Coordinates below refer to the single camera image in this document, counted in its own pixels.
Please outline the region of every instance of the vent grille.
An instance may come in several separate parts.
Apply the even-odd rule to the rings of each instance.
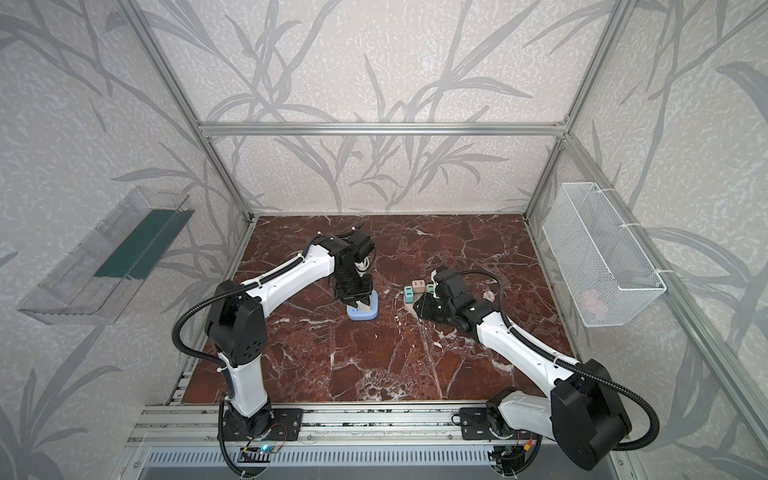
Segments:
[[[354,465],[490,465],[484,445],[288,446],[278,453],[258,454],[256,462],[272,467]],[[233,461],[240,449],[228,449]],[[145,467],[220,466],[217,447],[154,447]]]

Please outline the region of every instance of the wall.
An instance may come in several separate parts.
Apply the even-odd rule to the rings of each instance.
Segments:
[[[561,121],[613,6],[139,3],[199,118],[211,122]],[[521,212],[526,202],[517,199],[535,185],[552,140],[232,137],[217,145],[256,211]]]
[[[768,393],[768,5],[672,5],[633,13],[576,131]]]
[[[0,5],[3,478],[108,476],[138,413],[176,380],[174,319],[220,281],[244,227],[115,9]],[[17,312],[136,185],[188,192],[196,212],[118,321]]]
[[[576,136],[684,279],[763,391],[766,353],[768,3],[638,2]],[[649,478],[768,478],[768,460],[663,300],[623,327],[585,329],[541,223],[531,226],[584,357],[645,396],[659,439],[639,452]],[[630,410],[636,432],[647,422]]]

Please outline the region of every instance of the metal rail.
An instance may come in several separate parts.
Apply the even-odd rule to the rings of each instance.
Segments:
[[[202,123],[206,137],[226,135],[561,135],[562,122],[542,123]]]

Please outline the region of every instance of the mint green object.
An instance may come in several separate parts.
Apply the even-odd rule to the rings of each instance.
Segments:
[[[146,280],[165,250],[187,224],[193,210],[151,210],[94,276]]]

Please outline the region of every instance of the blue object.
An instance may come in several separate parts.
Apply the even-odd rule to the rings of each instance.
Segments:
[[[379,294],[375,290],[371,292],[371,311],[363,312],[359,308],[352,308],[346,306],[346,314],[349,315],[350,320],[373,320],[376,315],[379,315]]]

